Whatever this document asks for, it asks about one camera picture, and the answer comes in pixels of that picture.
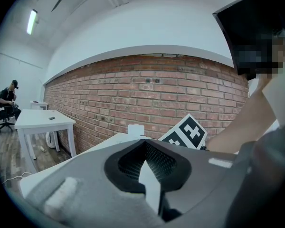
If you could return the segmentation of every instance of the black chair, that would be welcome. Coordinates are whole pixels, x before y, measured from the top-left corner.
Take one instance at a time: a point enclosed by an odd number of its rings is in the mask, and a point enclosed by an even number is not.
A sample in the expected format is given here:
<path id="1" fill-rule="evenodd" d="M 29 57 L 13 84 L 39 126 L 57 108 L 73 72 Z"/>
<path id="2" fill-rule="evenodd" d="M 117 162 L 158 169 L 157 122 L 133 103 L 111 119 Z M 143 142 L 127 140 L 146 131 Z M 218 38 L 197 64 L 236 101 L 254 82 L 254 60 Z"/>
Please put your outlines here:
<path id="1" fill-rule="evenodd" d="M 1 129 L 3 127 L 8 127 L 12 130 L 12 128 L 10 127 L 10 125 L 15 125 L 14 123 L 8 123 L 8 121 L 10 120 L 10 117 L 12 117 L 14 114 L 11 113 L 9 114 L 8 113 L 8 109 L 10 109 L 12 106 L 9 105 L 9 106 L 4 106 L 0 103 L 0 120 L 3 120 L 3 123 L 0 123 L 0 133 L 1 133 Z"/>

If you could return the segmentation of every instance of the fluorescent light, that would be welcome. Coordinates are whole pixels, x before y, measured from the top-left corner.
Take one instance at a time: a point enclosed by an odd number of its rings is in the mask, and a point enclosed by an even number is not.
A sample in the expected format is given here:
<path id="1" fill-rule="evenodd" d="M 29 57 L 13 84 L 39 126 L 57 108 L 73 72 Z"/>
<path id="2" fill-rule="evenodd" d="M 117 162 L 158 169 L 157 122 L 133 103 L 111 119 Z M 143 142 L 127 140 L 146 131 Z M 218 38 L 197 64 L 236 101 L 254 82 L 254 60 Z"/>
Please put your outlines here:
<path id="1" fill-rule="evenodd" d="M 28 20 L 28 29 L 27 29 L 27 33 L 30 35 L 32 33 L 33 30 L 33 25 L 36 19 L 36 15 L 37 15 L 37 11 L 36 10 L 32 10 L 29 16 L 29 20 Z"/>

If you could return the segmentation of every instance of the person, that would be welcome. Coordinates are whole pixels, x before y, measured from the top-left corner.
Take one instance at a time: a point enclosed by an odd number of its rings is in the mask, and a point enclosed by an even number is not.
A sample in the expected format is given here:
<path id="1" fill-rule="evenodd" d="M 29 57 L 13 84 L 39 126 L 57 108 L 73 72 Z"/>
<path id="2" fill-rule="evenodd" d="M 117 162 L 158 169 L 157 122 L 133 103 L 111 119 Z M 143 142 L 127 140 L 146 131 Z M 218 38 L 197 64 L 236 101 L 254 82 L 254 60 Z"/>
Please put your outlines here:
<path id="1" fill-rule="evenodd" d="M 15 89 L 18 89 L 18 82 L 16 79 L 14 79 L 9 87 L 6 87 L 4 90 L 0 92 L 0 103 L 3 106 L 11 105 L 13 107 L 8 108 L 8 114 L 14 114 L 16 120 L 18 119 L 21 110 L 17 107 L 15 107 L 14 102 L 17 98 L 15 95 Z"/>

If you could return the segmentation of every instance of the cable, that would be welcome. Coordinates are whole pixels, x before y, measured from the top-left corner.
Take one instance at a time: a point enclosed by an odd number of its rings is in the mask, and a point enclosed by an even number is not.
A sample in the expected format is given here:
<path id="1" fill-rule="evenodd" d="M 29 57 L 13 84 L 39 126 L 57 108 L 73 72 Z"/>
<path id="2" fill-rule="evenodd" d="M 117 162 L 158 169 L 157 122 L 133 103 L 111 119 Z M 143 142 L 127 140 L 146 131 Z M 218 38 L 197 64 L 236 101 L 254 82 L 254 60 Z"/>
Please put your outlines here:
<path id="1" fill-rule="evenodd" d="M 9 181 L 9 180 L 13 180 L 13 179 L 15 179 L 15 178 L 18 178 L 18 177 L 24 178 L 24 177 L 23 177 L 24 174 L 30 174 L 30 175 L 32 175 L 32 173 L 30 173 L 30 172 L 24 172 L 21 176 L 15 176 L 15 177 L 13 177 L 13 178 L 6 179 L 2 184 L 6 183 L 6 182 Z"/>

